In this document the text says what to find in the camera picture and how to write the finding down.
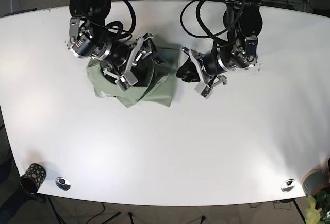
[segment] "cable on floor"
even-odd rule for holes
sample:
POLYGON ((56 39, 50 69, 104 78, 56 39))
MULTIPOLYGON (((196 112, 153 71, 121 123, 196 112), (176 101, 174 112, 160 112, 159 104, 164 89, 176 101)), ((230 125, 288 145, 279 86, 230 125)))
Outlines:
POLYGON ((51 200, 51 198, 50 198, 49 195, 47 195, 47 198, 48 198, 48 201, 50 202, 50 205, 51 205, 52 210, 53 210, 53 212, 54 212, 54 214, 56 216, 56 219, 57 219, 58 223, 59 224, 66 224, 65 221, 62 219, 62 217, 56 212, 55 207, 53 205, 53 202, 52 202, 52 200, 51 200))
POLYGON ((99 212, 97 215, 94 215, 92 218, 90 218, 90 219, 86 222, 86 224, 88 224, 92 219, 94 219, 95 217, 99 216, 100 214, 102 214, 102 213, 105 211, 105 206, 104 206, 104 204, 103 204, 102 202, 101 202, 101 204, 102 204, 103 210, 102 210, 101 212, 99 212))

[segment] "pen holder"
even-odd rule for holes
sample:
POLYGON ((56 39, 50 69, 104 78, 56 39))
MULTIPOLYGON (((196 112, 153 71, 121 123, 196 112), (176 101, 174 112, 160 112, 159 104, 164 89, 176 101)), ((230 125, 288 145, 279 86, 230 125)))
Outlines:
POLYGON ((46 170, 41 165, 31 164, 25 174, 21 176, 21 185, 29 193, 37 193, 46 176, 46 170))

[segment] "floor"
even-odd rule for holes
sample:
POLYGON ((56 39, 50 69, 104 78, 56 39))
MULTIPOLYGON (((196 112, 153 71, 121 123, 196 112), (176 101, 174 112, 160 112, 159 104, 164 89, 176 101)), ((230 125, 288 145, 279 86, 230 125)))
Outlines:
MULTIPOLYGON (((53 8, 68 5, 70 0, 20 0, 21 10, 53 8)), ((0 113, 0 125, 3 124, 0 113)), ((0 164, 9 150, 5 129, 0 131, 0 164)), ((0 206, 19 187, 19 174, 14 167, 12 174, 0 185, 0 206)), ((52 197, 55 208, 68 224, 85 224, 92 216, 99 213, 101 203, 52 197)), ((304 211, 307 207, 305 198, 297 199, 304 211)), ((199 224, 202 215, 204 224, 275 224, 303 223, 293 203, 265 202, 230 206, 208 207, 156 207, 105 203, 105 211, 89 222, 103 223, 116 212, 122 214, 110 223, 130 223, 128 212, 133 212, 135 224, 199 224)), ((20 208, 16 217, 9 224, 57 224, 49 203, 30 201, 20 208)))

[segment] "flower pot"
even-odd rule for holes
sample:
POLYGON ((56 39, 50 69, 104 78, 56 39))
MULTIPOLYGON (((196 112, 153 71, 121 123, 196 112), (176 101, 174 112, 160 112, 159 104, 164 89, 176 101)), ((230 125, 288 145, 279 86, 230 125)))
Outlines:
POLYGON ((330 187, 330 183, 320 170, 312 170, 302 179, 303 190, 306 195, 315 196, 317 192, 330 187))

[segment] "metal bracket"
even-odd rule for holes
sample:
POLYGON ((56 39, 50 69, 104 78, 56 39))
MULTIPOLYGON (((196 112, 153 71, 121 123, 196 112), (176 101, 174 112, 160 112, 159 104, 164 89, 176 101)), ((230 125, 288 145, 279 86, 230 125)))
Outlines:
POLYGON ((195 65, 196 69, 197 69, 197 73, 198 76, 200 77, 200 82, 197 84, 195 90, 202 95, 205 98, 208 98, 209 93, 212 91, 212 87, 210 87, 208 84, 210 82, 210 78, 209 77, 205 77, 205 74, 202 70, 202 67, 200 65, 200 63, 198 62, 197 58, 198 58, 198 52, 196 52, 195 50, 189 50, 188 51, 188 55, 190 57, 190 60, 193 62, 193 64, 195 65))
POLYGON ((253 36, 246 36, 245 37, 245 43, 246 43, 246 59, 251 65, 254 65, 257 63, 257 45, 258 45, 258 37, 253 36))
POLYGON ((129 55, 125 71, 122 73, 120 78, 115 81, 115 83, 119 86, 119 88, 123 92, 125 90, 127 90, 130 86, 134 86, 138 82, 138 79, 133 74, 131 69, 135 64, 136 56, 137 56, 138 52, 140 51, 140 49, 143 45, 143 42, 144 42, 144 38, 140 37, 138 39, 137 45, 133 48, 133 50, 131 51, 131 53, 129 55))
POLYGON ((79 26, 80 26, 80 18, 79 17, 71 17, 70 19, 70 29, 69 36, 70 40, 68 45, 70 47, 75 44, 79 36, 79 26))

